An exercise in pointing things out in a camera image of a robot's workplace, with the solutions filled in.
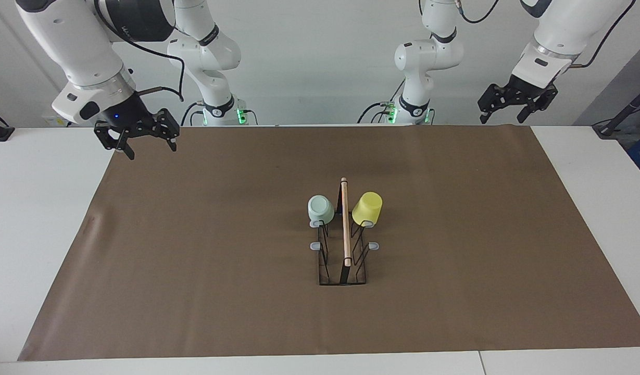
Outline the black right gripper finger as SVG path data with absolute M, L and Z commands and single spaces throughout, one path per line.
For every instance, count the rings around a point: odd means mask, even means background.
M 113 129 L 109 124 L 96 124 L 94 126 L 94 133 L 105 149 L 123 153 L 128 159 L 134 160 L 135 152 L 128 143 L 130 138 L 129 130 L 118 132 L 118 136 L 112 135 L 111 131 Z
M 162 108 L 153 114 L 153 136 L 164 139 L 168 147 L 177 151 L 177 137 L 180 135 L 180 126 L 167 108 Z

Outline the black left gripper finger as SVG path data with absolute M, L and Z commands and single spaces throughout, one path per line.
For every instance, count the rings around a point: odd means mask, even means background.
M 522 107 L 520 113 L 517 114 L 518 123 L 523 124 L 531 114 L 534 114 L 537 111 L 546 110 L 551 104 L 551 102 L 553 102 L 557 94 L 558 94 L 557 89 L 546 89 L 536 99 L 527 97 L 526 102 L 524 103 L 524 106 Z
M 506 94 L 508 86 L 500 87 L 496 83 L 491 84 L 478 100 L 478 107 L 481 112 L 480 123 L 485 124 L 491 115 L 508 106 Z

